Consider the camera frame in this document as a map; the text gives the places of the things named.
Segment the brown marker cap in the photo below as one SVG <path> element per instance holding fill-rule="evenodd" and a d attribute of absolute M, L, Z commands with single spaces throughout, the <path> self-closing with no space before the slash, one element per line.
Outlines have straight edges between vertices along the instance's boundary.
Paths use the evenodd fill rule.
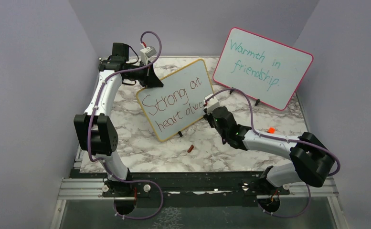
<path fill-rule="evenodd" d="M 190 153 L 194 149 L 194 145 L 191 145 L 189 149 L 187 150 L 188 153 Z"/>

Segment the yellow framed whiteboard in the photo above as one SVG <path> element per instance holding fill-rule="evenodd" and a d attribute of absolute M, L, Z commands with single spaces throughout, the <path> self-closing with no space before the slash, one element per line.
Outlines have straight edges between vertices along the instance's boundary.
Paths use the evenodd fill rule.
<path fill-rule="evenodd" d="M 141 89 L 136 98 L 157 139 L 165 142 L 202 119 L 205 97 L 213 93 L 213 87 L 203 59 L 161 81 L 163 87 Z"/>

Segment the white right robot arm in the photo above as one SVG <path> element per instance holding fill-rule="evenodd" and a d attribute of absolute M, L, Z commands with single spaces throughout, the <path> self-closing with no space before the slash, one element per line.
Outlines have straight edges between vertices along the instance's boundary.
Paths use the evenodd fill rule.
<path fill-rule="evenodd" d="M 337 163 L 336 157 L 312 133 L 281 136 L 258 132 L 238 124 L 225 106 L 206 112 L 204 118 L 219 133 L 223 144 L 245 151 L 262 151 L 291 161 L 265 169 L 258 181 L 259 190 L 264 194 L 296 182 L 321 187 L 325 179 L 332 175 L 331 169 Z"/>

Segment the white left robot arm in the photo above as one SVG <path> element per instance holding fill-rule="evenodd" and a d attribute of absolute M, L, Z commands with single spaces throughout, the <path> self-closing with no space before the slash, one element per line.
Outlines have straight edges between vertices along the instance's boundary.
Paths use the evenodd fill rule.
<path fill-rule="evenodd" d="M 107 172 L 109 188 L 115 188 L 122 196 L 132 192 L 130 170 L 116 152 L 118 134 L 110 119 L 113 101 L 120 86 L 130 80 L 144 88 L 161 88 L 162 81 L 156 76 L 152 57 L 159 58 L 161 51 L 141 43 L 142 49 L 135 62 L 129 62 L 132 47 L 114 43 L 112 54 L 100 59 L 98 81 L 89 106 L 83 114 L 74 117 L 74 127 L 79 146 L 88 153 L 91 162 L 100 163 Z"/>

